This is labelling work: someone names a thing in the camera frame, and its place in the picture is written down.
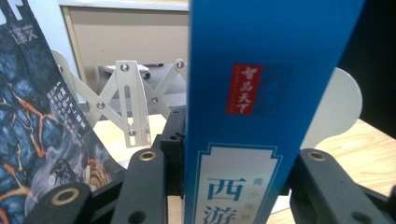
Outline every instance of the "screw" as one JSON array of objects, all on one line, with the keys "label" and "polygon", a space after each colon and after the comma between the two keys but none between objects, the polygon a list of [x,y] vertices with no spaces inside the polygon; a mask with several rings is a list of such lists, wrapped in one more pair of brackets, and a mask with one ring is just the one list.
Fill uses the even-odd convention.
[{"label": "screw", "polygon": [[123,63],[120,67],[122,72],[128,72],[129,71],[129,65],[126,63]]},{"label": "screw", "polygon": [[160,101],[160,100],[159,100],[157,97],[153,97],[153,98],[151,99],[151,102],[154,103],[155,105],[158,104],[159,101]]},{"label": "screw", "polygon": [[176,67],[177,68],[184,68],[184,62],[183,61],[177,61]]},{"label": "screw", "polygon": [[99,102],[99,103],[97,103],[96,104],[96,107],[98,107],[98,109],[103,109],[103,108],[105,108],[105,103],[103,103],[103,102]]},{"label": "screw", "polygon": [[59,68],[59,71],[60,71],[61,73],[63,73],[63,72],[64,72],[64,68],[63,68],[63,67],[61,67],[59,64],[58,64],[58,68]]},{"label": "screw", "polygon": [[130,132],[129,132],[129,136],[135,136],[136,135],[136,131],[135,130],[131,130]]}]

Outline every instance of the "white label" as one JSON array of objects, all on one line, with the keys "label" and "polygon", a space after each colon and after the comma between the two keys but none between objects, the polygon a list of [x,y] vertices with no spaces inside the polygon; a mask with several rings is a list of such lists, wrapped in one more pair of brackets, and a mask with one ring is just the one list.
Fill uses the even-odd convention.
[{"label": "white label", "polygon": [[275,149],[211,147],[202,155],[195,223],[254,223],[279,161]]}]

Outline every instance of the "white wall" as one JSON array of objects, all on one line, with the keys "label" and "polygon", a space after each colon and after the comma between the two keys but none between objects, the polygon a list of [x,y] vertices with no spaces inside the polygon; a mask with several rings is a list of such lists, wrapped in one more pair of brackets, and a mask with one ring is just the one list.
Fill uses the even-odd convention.
[{"label": "white wall", "polygon": [[46,37],[49,47],[62,53],[70,70],[78,75],[75,57],[69,41],[64,16],[57,0],[28,0],[30,8]]}]

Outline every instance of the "book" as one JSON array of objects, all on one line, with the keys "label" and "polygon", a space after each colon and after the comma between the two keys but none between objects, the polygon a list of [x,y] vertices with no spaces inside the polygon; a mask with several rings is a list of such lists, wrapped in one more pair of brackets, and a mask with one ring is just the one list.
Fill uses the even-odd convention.
[{"label": "book", "polygon": [[22,223],[49,190],[123,178],[67,88],[26,0],[0,2],[0,222]]},{"label": "book", "polygon": [[191,1],[184,223],[265,223],[364,1]]}]

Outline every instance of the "dark blue book cover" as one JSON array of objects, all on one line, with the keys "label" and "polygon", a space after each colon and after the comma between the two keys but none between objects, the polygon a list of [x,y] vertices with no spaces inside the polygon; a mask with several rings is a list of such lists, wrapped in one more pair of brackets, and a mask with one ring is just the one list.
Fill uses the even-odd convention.
[{"label": "dark blue book cover", "polygon": [[79,110],[27,1],[0,10],[0,222],[22,223],[50,189],[99,189],[125,170]]}]

